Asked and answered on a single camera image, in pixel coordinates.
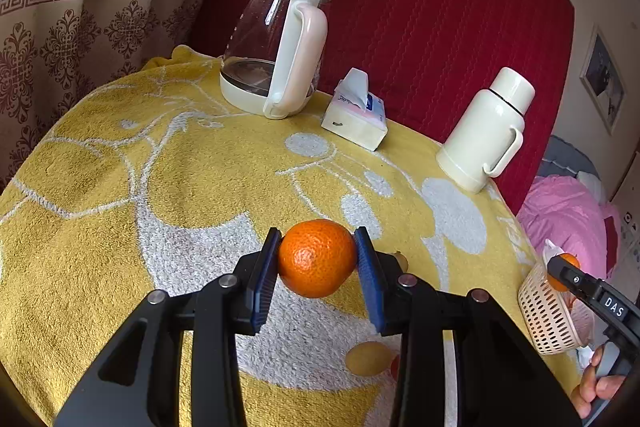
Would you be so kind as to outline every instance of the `framed picture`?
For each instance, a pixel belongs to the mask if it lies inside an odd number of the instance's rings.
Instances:
[[[594,27],[580,79],[589,91],[607,131],[612,134],[625,102],[626,87],[609,50],[600,29]]]

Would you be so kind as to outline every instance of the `yellow blanket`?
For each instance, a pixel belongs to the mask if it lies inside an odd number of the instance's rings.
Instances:
[[[377,250],[401,251],[438,289],[488,289],[525,330],[516,292],[534,258],[495,185],[460,191],[434,160],[438,145],[394,122],[374,153],[328,133],[322,93],[286,120],[242,113],[220,93],[219,65],[179,46],[95,90],[0,198],[0,361],[46,422],[148,291],[198,290],[269,227],[319,216],[365,225]],[[238,337],[249,425],[388,425],[389,372],[344,366],[375,338],[355,275],[325,299],[278,282],[262,333]],[[183,358],[188,425],[188,342]],[[547,362],[575,385],[569,356]]]

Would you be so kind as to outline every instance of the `hand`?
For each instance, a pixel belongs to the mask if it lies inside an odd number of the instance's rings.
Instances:
[[[571,403],[574,404],[580,418],[587,418],[591,412],[591,402],[596,397],[610,400],[616,394],[625,377],[615,375],[603,377],[596,382],[596,366],[602,360],[603,347],[600,346],[591,357],[591,364],[582,374],[582,380],[571,393]]]

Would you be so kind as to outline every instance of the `pink bedding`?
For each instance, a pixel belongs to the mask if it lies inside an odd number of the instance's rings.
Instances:
[[[549,239],[573,253],[583,271],[600,279],[607,276],[607,216],[617,218],[615,208],[608,203],[599,206],[584,185],[568,176],[536,177],[518,212],[539,255]]]

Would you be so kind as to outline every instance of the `metal bolt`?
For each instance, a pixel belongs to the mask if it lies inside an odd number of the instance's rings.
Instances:
[[[484,303],[489,300],[489,293],[482,288],[476,288],[475,290],[471,290],[471,297],[476,302]]]
[[[416,279],[415,275],[412,275],[410,273],[403,273],[400,277],[398,277],[398,282],[405,288],[411,288],[417,284],[418,280]]]
[[[227,273],[224,274],[218,282],[223,288],[231,288],[231,286],[235,286],[236,284],[238,284],[238,277],[236,277],[232,273]]]
[[[146,296],[146,300],[148,300],[150,304],[159,304],[164,301],[165,297],[166,293],[162,290],[153,290]]]

